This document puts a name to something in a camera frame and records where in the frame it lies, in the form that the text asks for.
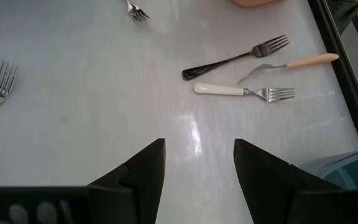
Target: white tabletop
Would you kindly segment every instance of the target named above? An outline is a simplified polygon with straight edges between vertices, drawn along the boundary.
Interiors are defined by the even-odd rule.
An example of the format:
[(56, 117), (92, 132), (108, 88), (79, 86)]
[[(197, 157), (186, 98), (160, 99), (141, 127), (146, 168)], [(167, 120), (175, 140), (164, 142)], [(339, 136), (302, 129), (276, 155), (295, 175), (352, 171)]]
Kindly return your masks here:
[[(20, 68), (0, 106), (0, 185), (86, 185), (157, 138), (166, 139), (157, 223), (252, 223), (233, 161), (235, 138), (294, 164), (358, 150), (329, 64), (251, 76), (251, 89), (294, 87), (296, 98), (197, 95), (196, 82), (233, 85), (261, 63), (325, 53), (307, 0), (243, 9), (228, 0), (0, 1), (0, 64)], [(181, 71), (286, 34), (288, 47), (190, 82)]]

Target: black-handled fork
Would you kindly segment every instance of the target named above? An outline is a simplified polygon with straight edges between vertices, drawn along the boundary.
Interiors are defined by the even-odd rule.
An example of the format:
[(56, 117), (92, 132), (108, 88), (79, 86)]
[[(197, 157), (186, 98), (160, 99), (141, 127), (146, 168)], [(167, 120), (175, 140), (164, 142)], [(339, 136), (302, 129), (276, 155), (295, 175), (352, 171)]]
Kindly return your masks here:
[(259, 45), (256, 45), (252, 48), (250, 52), (247, 52), (242, 55), (238, 55), (233, 58), (229, 58), (220, 62), (215, 62), (209, 65), (203, 65), (195, 68), (189, 68), (184, 71), (182, 71), (181, 75), (184, 80), (192, 80), (194, 78), (199, 77), (202, 74), (205, 74), (211, 70), (214, 70), (215, 68), (220, 67), (221, 65), (227, 64), (229, 62), (232, 62), (234, 60), (246, 57), (248, 55), (253, 55), (255, 57), (261, 58), (266, 57), (283, 47), (287, 46), (290, 43), (288, 40), (288, 37), (286, 35), (281, 35), (280, 37), (273, 38), (271, 40), (268, 40), (264, 43), (261, 43)]

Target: white-handled fork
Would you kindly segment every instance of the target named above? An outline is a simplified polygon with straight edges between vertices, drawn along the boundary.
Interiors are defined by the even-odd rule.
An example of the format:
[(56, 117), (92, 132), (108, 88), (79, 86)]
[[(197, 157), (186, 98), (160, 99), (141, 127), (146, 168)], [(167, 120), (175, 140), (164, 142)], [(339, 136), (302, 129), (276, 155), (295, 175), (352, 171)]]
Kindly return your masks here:
[(16, 74), (16, 66), (9, 66), (8, 63), (2, 62), (0, 69), (0, 104), (5, 102), (11, 93)]
[(252, 91), (247, 88), (197, 83), (194, 85), (194, 91), (196, 93), (215, 95), (254, 95), (268, 103), (287, 100), (295, 97), (293, 88), (264, 88), (259, 91)]

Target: fork handle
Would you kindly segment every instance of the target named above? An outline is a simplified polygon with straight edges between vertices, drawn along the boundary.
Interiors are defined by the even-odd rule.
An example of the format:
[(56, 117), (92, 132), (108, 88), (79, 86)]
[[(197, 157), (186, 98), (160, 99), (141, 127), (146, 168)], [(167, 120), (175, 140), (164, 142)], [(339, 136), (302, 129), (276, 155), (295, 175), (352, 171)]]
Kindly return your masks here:
[(194, 85), (194, 91), (196, 93), (202, 93), (202, 94), (231, 95), (231, 96), (244, 95), (243, 88), (214, 85), (208, 83), (196, 83)]
[(337, 54), (321, 54), (297, 62), (288, 63), (286, 68), (300, 68), (304, 66), (315, 65), (317, 63), (333, 62), (338, 58), (339, 55)]
[(226, 60), (223, 60), (220, 62), (215, 62), (215, 63), (209, 64), (209, 65), (203, 65), (203, 66), (199, 66), (199, 67), (195, 67), (195, 68), (189, 68), (189, 69), (182, 71), (181, 76), (186, 81), (192, 80), (192, 79), (197, 78), (200, 75), (205, 74), (211, 70), (214, 70), (215, 68), (218, 68), (226, 63), (243, 58), (248, 55), (250, 55), (250, 52), (247, 52), (245, 54), (238, 55), (233, 58), (229, 58), (229, 59), (226, 59)]

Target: black handle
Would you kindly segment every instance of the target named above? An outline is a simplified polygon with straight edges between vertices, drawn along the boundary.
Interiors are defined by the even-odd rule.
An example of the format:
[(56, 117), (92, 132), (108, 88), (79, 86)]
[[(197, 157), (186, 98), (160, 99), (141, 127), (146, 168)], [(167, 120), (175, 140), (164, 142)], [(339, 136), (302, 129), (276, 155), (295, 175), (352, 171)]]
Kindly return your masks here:
[(215, 68), (220, 67), (221, 65), (224, 65), (224, 64), (229, 63), (233, 60), (248, 56), (249, 54), (250, 54), (250, 52), (247, 52), (245, 54), (238, 55), (236, 57), (229, 58), (229, 59), (223, 60), (221, 62), (216, 62), (216, 63), (212, 63), (209, 65), (203, 65), (203, 66), (199, 66), (199, 67), (195, 67), (195, 68), (189, 68), (189, 69), (182, 71), (181, 76), (186, 81), (192, 80), (194, 78), (199, 77), (202, 74), (205, 74), (211, 70), (214, 70)]

